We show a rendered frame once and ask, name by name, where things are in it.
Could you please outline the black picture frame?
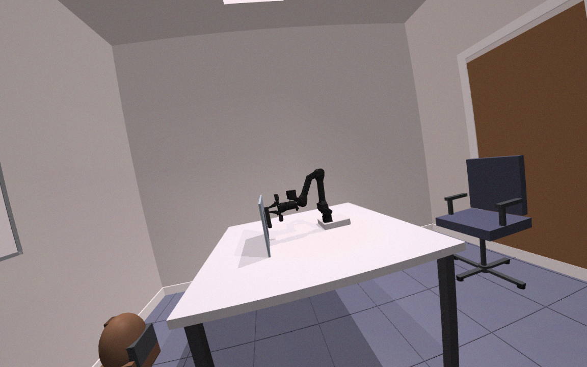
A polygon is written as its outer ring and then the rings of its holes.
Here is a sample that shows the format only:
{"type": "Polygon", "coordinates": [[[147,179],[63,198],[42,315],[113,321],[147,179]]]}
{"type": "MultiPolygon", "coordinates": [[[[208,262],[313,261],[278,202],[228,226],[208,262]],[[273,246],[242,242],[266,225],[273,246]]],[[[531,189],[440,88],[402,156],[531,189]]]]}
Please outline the black picture frame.
{"type": "Polygon", "coordinates": [[[264,207],[264,212],[265,212],[265,217],[266,217],[266,220],[267,220],[267,228],[272,228],[272,226],[271,226],[271,219],[270,219],[270,212],[269,212],[268,207],[264,207]]]}

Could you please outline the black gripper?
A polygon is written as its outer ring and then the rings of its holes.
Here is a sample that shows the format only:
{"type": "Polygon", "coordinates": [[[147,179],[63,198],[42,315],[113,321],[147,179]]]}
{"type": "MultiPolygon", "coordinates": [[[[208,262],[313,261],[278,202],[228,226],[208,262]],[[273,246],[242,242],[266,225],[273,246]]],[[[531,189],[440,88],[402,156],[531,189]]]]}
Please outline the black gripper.
{"type": "MultiPolygon", "coordinates": [[[[283,221],[283,215],[281,214],[281,212],[283,212],[283,211],[289,211],[289,204],[288,204],[288,202],[279,203],[279,195],[278,194],[274,194],[274,197],[275,197],[275,201],[274,201],[274,203],[270,207],[276,207],[277,206],[278,211],[269,211],[269,212],[270,213],[273,213],[273,214],[279,215],[279,222],[282,222],[283,221]]],[[[270,208],[270,207],[268,207],[268,208],[270,208]]]]}

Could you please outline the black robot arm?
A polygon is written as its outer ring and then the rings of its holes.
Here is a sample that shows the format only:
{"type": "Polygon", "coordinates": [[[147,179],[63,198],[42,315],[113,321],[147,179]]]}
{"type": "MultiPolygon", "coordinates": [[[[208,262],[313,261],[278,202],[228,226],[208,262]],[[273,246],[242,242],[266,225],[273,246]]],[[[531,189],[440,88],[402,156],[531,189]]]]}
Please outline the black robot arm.
{"type": "Polygon", "coordinates": [[[286,191],[287,199],[293,200],[293,201],[288,202],[289,210],[296,209],[296,211],[298,211],[298,209],[300,209],[298,206],[301,206],[301,207],[307,206],[308,190],[310,188],[311,181],[314,178],[316,178],[318,197],[319,197],[319,202],[316,203],[317,208],[323,214],[322,218],[323,218],[324,223],[333,222],[333,219],[332,219],[332,212],[333,211],[331,209],[329,209],[328,203],[326,202],[326,199],[325,199],[325,190],[324,190],[324,182],[323,182],[324,177],[325,177],[324,170],[323,169],[316,169],[316,170],[314,170],[314,172],[312,172],[311,174],[309,174],[306,177],[305,182],[304,182],[304,186],[302,189],[302,193],[299,197],[296,196],[296,190],[286,191]]]}

